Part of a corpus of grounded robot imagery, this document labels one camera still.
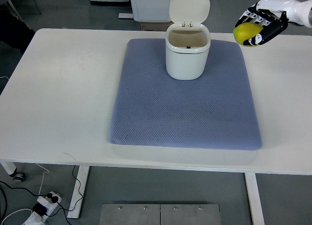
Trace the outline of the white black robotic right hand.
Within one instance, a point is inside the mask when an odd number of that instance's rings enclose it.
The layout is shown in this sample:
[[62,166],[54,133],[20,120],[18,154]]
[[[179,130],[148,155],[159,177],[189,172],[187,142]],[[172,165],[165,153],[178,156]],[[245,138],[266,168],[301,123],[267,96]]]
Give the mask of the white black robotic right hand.
[[294,12],[297,0],[260,0],[250,6],[239,18],[235,28],[242,23],[259,24],[263,29],[253,38],[250,44],[259,46],[267,43],[282,33],[289,23],[295,23]]

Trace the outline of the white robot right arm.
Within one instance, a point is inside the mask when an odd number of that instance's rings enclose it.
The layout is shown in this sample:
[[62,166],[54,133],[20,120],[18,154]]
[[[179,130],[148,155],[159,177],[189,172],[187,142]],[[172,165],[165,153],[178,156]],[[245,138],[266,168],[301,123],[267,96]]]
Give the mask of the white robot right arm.
[[294,21],[308,28],[312,27],[312,0],[298,2],[294,8]]

